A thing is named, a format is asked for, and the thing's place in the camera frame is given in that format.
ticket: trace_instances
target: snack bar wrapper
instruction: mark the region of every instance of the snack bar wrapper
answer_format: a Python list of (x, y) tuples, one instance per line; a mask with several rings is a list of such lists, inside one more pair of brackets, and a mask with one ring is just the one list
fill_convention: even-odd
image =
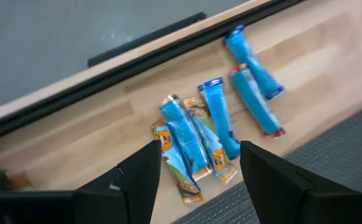
[(235, 138), (224, 95), (222, 77), (206, 81), (198, 86), (198, 91), (206, 100), (219, 140), (224, 146), (226, 155), (235, 159), (241, 154), (241, 144)]
[(182, 201), (185, 204), (203, 201), (201, 189), (192, 178), (189, 167), (183, 153), (174, 142), (171, 131), (165, 125), (164, 120), (159, 119), (152, 125), (155, 139), (161, 141), (161, 156), (165, 159), (169, 172), (173, 176), (176, 187), (179, 190)]
[(217, 136), (208, 107), (198, 98), (184, 100), (184, 105), (208, 154), (217, 177), (228, 183), (237, 173)]
[(211, 173), (207, 154), (201, 142), (201, 138), (193, 126), (190, 117), (184, 109), (183, 103), (176, 95), (167, 96), (160, 106), (167, 126), (174, 134), (182, 150), (192, 167), (194, 180), (199, 180)]
[(243, 36), (244, 27), (237, 26), (226, 38), (226, 45), (230, 48), (239, 64), (245, 63), (253, 74), (260, 91), (266, 100), (279, 96), (284, 87), (279, 84), (266, 69), (257, 61), (249, 43)]
[(264, 135), (277, 138), (285, 131), (261, 95), (257, 82), (245, 65), (239, 65), (230, 75), (231, 82), (243, 104), (260, 124)]

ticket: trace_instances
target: gray carpet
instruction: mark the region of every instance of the gray carpet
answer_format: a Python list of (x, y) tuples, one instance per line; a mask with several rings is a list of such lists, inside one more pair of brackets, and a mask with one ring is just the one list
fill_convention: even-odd
[[(289, 154), (286, 159), (362, 192), (362, 112)], [(243, 182), (175, 223), (259, 223)]]

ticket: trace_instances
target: light wood grain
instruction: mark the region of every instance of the light wood grain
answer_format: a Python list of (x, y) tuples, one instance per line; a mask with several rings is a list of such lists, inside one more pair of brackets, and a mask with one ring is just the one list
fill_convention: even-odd
[[(306, 1), (246, 27), (245, 35), (287, 89), (269, 102), (287, 135), (262, 137), (226, 82), (239, 139), (284, 156), (362, 110), (362, 1)], [(76, 189), (151, 141), (150, 124), (160, 116), (158, 104), (166, 95), (198, 96), (200, 82), (227, 79), (234, 67), (222, 39), (207, 43), (1, 137), (0, 167), (15, 183), (27, 182), (26, 176), (37, 189)], [(233, 164), (240, 171), (239, 160)], [(227, 185), (209, 176), (199, 185), (209, 200), (241, 180), (240, 173)], [(163, 166), (152, 223), (169, 223), (197, 206), (182, 204)]]

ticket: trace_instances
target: gray wall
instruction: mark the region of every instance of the gray wall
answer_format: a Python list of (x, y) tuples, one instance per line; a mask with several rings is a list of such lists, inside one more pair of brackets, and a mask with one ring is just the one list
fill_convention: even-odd
[(0, 0), (0, 105), (180, 19), (245, 0)]

